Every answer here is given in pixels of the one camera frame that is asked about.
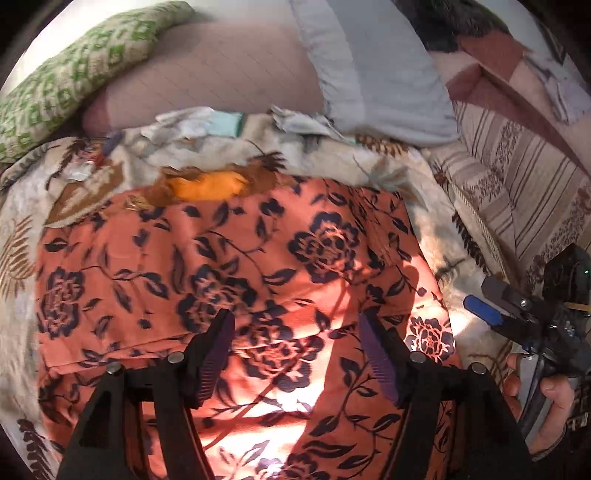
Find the person's right hand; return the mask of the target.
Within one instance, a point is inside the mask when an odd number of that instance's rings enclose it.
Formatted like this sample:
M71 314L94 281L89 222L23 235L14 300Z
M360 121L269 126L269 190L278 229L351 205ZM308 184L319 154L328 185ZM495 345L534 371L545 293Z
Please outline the person's right hand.
M521 380L517 374L517 366L520 360L519 354L507 357L506 364L510 374L503 383L503 395L515 419L520 417L522 410L518 401ZM551 407L537 436L529 444L529 452L533 457L545 455L560 443L575 398L568 378L562 375L543 379L539 390L551 402Z

